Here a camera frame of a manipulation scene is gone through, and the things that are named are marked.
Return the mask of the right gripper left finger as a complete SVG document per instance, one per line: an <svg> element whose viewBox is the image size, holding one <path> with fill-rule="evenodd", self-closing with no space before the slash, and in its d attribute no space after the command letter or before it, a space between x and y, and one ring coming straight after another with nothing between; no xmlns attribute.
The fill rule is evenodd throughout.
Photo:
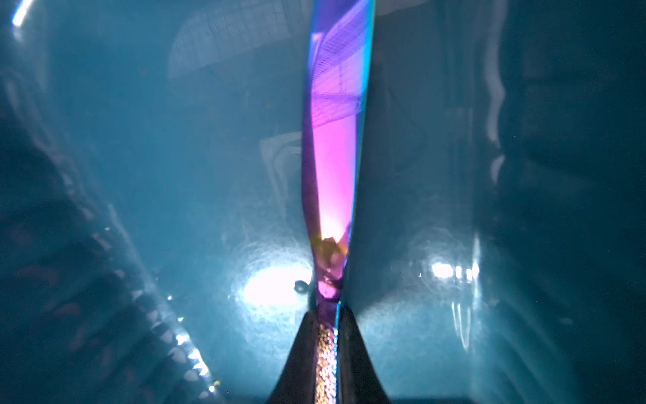
<svg viewBox="0 0 646 404"><path fill-rule="evenodd" d="M267 399L267 403L312 404L314 402L317 333L316 313L308 311L303 317L279 381Z"/></svg>

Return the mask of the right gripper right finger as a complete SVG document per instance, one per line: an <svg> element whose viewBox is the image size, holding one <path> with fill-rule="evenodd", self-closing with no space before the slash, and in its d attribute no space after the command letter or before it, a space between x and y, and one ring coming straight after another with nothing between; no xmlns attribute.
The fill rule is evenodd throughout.
<svg viewBox="0 0 646 404"><path fill-rule="evenodd" d="M341 403L390 403L376 375L353 312L341 307L338 336Z"/></svg>

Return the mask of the purple metal knife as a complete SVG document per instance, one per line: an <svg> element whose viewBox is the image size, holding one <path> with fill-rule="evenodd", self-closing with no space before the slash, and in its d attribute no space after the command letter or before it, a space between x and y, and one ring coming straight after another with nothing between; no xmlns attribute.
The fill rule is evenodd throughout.
<svg viewBox="0 0 646 404"><path fill-rule="evenodd" d="M314 266L314 403L337 403L338 328L355 217L373 1L316 1L304 86L302 202Z"/></svg>

